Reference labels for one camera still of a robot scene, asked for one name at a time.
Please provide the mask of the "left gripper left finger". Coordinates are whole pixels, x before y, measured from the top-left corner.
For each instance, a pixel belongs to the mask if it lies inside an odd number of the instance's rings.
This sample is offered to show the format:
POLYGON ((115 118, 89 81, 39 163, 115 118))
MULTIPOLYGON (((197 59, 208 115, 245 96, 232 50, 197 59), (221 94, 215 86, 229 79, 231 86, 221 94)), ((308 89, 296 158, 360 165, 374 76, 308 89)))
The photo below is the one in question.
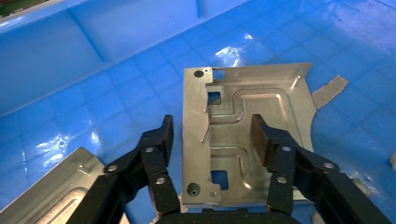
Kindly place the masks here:
POLYGON ((109 163, 69 218, 69 224, 118 224, 126 205, 148 187, 158 218, 180 212, 167 167, 174 139, 173 117, 142 134, 132 151, 109 163))

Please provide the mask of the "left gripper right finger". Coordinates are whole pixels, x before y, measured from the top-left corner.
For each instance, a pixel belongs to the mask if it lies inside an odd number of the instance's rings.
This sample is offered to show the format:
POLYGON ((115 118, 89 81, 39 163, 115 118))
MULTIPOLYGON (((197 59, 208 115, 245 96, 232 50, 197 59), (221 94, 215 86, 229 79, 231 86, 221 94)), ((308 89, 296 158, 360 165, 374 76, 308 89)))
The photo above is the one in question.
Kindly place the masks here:
POLYGON ((338 164, 301 147, 288 131, 270 127, 254 114, 250 136, 261 165, 271 173, 269 212, 290 215, 293 190, 298 189, 327 224, 389 223, 338 164))

